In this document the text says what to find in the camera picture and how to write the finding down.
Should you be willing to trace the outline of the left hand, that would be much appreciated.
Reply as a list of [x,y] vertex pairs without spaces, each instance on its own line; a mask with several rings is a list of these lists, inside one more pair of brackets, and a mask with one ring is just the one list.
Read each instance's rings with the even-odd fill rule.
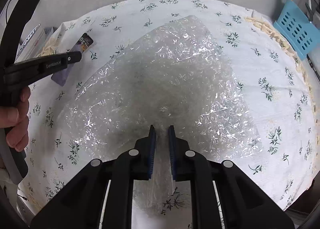
[[25,87],[20,95],[20,101],[16,107],[1,106],[1,128],[11,128],[6,135],[6,142],[9,147],[21,152],[28,145],[28,126],[30,88]]

